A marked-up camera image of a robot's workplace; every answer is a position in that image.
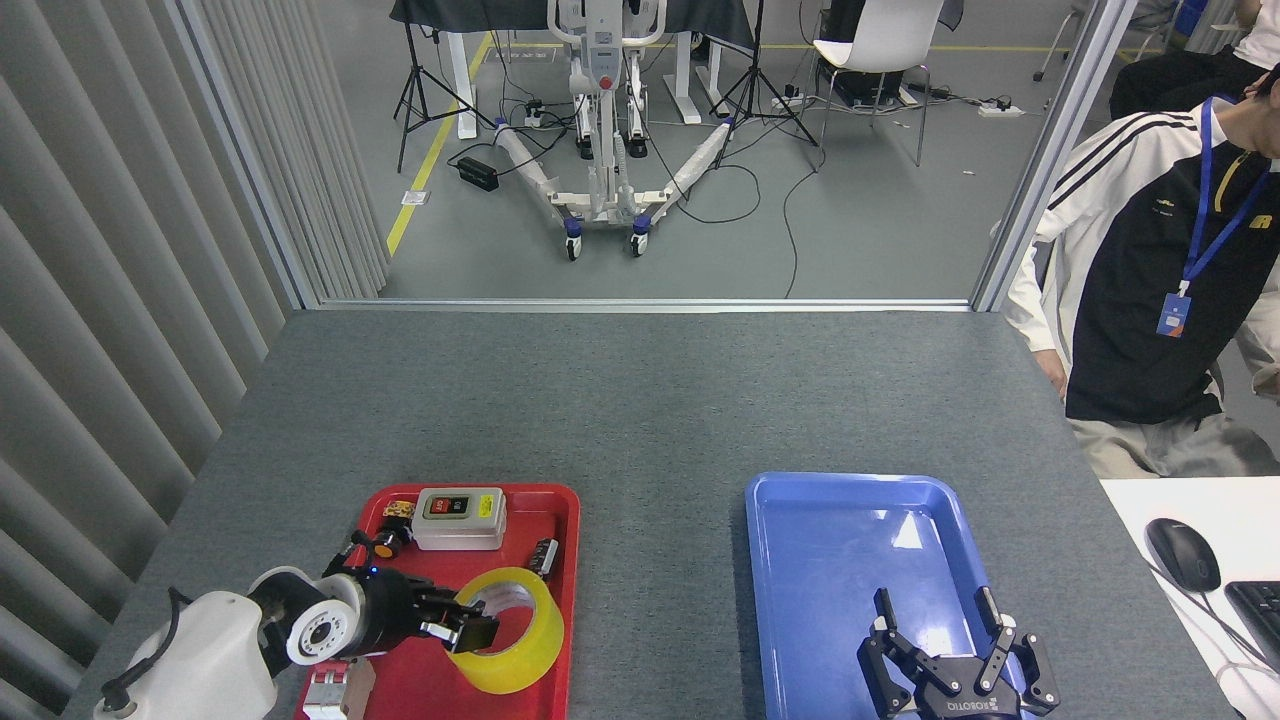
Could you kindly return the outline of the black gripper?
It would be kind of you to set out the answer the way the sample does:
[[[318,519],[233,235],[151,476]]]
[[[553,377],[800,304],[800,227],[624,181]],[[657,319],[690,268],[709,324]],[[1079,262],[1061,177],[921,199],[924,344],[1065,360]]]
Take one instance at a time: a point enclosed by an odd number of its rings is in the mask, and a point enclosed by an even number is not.
[[[492,647],[500,626],[484,615],[483,601],[462,603],[448,588],[428,588],[422,577],[372,568],[357,583],[364,603],[352,656],[385,653],[420,635],[439,639],[448,652],[477,652]]]
[[[877,716],[915,714],[919,719],[1021,719],[1023,710],[1050,714],[1060,706],[1061,694],[1041,637],[1018,630],[1012,616],[1000,612],[988,585],[977,589],[975,603],[992,646],[982,660],[974,692],[961,691],[948,661],[929,656],[899,632],[890,591],[884,587],[876,591],[873,605],[877,616],[858,648],[858,662]],[[1009,656],[1018,660],[1021,670],[1025,682],[1021,691],[1015,691],[1001,679]],[[890,678],[890,664],[914,684],[914,691]]]

